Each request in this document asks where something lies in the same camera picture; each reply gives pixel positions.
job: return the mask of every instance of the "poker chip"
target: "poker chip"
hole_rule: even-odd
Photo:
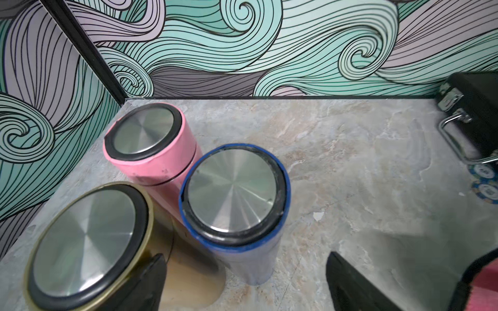
[[[472,183],[472,191],[481,200],[490,204],[498,204],[498,184],[496,182],[475,181]]]
[[[497,180],[497,174],[489,164],[469,165],[469,172],[479,180]]]

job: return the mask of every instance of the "gray marble floor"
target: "gray marble floor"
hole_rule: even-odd
[[[117,117],[147,101],[132,100]],[[447,308],[456,281],[498,245],[498,206],[436,131],[432,100],[174,100],[203,151],[260,145],[282,160],[292,205],[271,279],[258,287],[228,272],[208,310],[333,310],[325,263],[336,250],[405,311]],[[102,136],[0,262],[0,310],[25,310],[31,248],[67,203],[124,175]]]

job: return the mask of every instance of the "metal lid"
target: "metal lid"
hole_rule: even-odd
[[[72,309],[91,300],[126,268],[141,244],[147,206],[138,190],[110,185],[64,210],[41,238],[28,290],[41,308]]]
[[[195,167],[183,201],[189,223],[205,238],[244,245],[278,223],[285,204],[285,181],[268,154],[244,145],[229,147]]]
[[[175,107],[147,104],[118,120],[105,136],[107,153],[114,159],[136,161],[152,156],[178,135],[181,114]]]

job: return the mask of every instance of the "wave pattern wallpaper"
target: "wave pattern wallpaper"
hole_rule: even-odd
[[[119,109],[38,1],[0,3],[0,258]]]
[[[67,0],[131,96],[431,96],[498,69],[498,0]]]

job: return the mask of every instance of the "white speck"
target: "white speck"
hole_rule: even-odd
[[[292,164],[289,166],[289,168],[287,169],[287,172],[289,173],[289,172],[292,170],[292,168],[294,167],[294,165],[301,164],[301,163],[304,163],[304,160],[298,160],[298,161],[296,161],[296,162],[292,163]]]
[[[308,131],[301,132],[301,133],[297,134],[296,139],[301,139],[306,135],[308,135]]]
[[[321,212],[314,212],[313,213],[313,218],[315,218],[316,221],[319,221],[319,220],[322,219],[323,214],[325,214],[325,212],[323,212],[323,211],[321,211]]]

